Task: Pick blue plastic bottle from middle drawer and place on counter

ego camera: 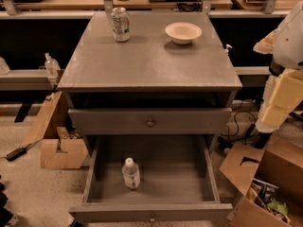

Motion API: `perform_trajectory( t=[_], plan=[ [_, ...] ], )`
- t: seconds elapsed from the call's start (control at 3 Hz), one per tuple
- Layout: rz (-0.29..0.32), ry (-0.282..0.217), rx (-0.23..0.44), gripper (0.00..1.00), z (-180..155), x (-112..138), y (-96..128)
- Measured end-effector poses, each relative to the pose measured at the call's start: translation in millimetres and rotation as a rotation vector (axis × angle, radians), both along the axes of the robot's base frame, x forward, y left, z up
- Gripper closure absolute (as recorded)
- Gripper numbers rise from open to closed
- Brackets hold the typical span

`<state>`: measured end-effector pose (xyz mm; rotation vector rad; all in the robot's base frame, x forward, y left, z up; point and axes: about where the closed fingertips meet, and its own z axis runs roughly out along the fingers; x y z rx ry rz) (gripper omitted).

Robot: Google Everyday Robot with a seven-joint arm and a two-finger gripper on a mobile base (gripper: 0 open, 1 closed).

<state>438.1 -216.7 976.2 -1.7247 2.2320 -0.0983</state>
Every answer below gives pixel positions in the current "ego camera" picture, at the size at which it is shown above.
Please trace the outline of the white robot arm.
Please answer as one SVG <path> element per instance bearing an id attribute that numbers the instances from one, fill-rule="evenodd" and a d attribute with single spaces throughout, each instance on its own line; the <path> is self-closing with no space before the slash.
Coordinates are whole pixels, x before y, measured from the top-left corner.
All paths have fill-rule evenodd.
<path id="1" fill-rule="evenodd" d="M 259 132 L 271 133 L 303 101 L 303 2 L 298 2 L 253 50 L 273 55 L 256 123 Z"/>

